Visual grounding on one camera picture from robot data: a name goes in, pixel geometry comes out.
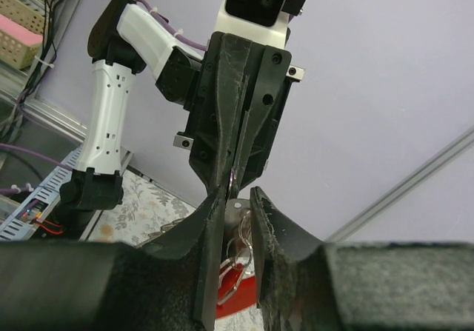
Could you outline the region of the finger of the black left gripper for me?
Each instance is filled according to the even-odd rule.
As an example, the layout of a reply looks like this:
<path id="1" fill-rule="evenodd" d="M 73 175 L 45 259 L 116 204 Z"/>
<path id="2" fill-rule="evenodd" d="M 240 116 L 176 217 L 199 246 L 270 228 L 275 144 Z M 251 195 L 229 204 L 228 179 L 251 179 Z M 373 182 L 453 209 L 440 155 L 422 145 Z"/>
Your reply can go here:
<path id="1" fill-rule="evenodd" d="M 264 49 L 238 137 L 232 194 L 238 194 L 264 171 L 292 85 L 287 77 L 291 59 L 286 50 Z"/>
<path id="2" fill-rule="evenodd" d="M 241 129 L 244 101 L 249 85 L 249 59 L 252 42 L 230 33 L 214 33 L 216 41 L 215 109 L 217 146 L 214 183 L 226 197 L 238 195 L 234 167 Z"/>

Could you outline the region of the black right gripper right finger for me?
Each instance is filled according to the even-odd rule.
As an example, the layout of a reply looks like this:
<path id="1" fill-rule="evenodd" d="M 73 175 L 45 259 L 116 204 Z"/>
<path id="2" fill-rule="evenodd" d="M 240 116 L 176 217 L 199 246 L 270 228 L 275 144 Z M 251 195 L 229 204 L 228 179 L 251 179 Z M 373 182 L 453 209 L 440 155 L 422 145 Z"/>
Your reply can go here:
<path id="1" fill-rule="evenodd" d="M 473 246 L 327 243 L 250 193 L 266 330 L 471 330 Z"/>

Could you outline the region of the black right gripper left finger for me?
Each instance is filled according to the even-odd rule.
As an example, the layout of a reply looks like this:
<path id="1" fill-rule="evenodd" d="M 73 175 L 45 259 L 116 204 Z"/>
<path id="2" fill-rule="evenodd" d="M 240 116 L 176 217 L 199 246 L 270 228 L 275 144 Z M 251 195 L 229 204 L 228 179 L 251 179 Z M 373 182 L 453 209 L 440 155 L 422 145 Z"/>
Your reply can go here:
<path id="1" fill-rule="evenodd" d="M 3 330 L 212 330 L 226 195 L 212 191 L 183 221 L 125 243 L 1 244 Z"/>

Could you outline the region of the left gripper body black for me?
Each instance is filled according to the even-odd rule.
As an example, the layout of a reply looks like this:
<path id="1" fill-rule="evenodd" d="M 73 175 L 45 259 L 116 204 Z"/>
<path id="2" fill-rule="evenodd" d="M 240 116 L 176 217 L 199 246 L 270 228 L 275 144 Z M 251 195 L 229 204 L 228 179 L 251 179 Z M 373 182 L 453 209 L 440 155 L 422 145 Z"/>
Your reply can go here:
<path id="1" fill-rule="evenodd" d="M 251 90 L 256 81 L 258 68 L 265 47 L 269 45 L 252 42 L 249 59 L 249 85 L 244 101 L 241 124 L 244 111 L 248 108 L 251 100 Z M 219 187 L 214 183 L 214 163 L 217 146 L 217 125 L 215 109 L 215 69 L 216 69 L 216 41 L 213 35 L 201 63 L 200 73 L 193 96 L 185 105 L 189 112 L 185 135 L 192 139 L 189 163 L 193 171 L 204 184 L 207 192 L 212 192 Z M 290 75 L 295 68 L 291 65 L 287 71 L 287 77 L 292 84 L 297 80 Z"/>

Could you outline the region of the metal key holder red handle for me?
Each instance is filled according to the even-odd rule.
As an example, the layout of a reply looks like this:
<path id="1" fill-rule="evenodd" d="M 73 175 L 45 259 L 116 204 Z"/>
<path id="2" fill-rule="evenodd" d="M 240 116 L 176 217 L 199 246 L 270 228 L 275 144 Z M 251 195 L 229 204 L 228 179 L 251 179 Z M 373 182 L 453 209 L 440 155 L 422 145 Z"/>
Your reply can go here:
<path id="1" fill-rule="evenodd" d="M 250 202 L 247 199 L 234 198 L 227 202 L 218 277 L 217 319 L 256 304 L 250 217 Z"/>

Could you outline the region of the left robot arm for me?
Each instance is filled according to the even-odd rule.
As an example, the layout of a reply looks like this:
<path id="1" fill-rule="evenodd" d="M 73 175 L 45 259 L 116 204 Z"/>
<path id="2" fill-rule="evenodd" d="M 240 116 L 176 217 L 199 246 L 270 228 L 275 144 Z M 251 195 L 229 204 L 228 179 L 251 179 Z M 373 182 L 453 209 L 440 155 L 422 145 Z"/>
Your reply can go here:
<path id="1" fill-rule="evenodd" d="M 216 29 L 199 55 L 137 0 L 111 0 L 91 30 L 93 108 L 71 179 L 55 218 L 82 228 L 94 210 L 123 199 L 119 171 L 127 100 L 150 69 L 160 93 L 188 121 L 178 138 L 207 191 L 233 198 L 261 176 L 296 70 L 285 45 L 297 0 L 223 0 Z"/>

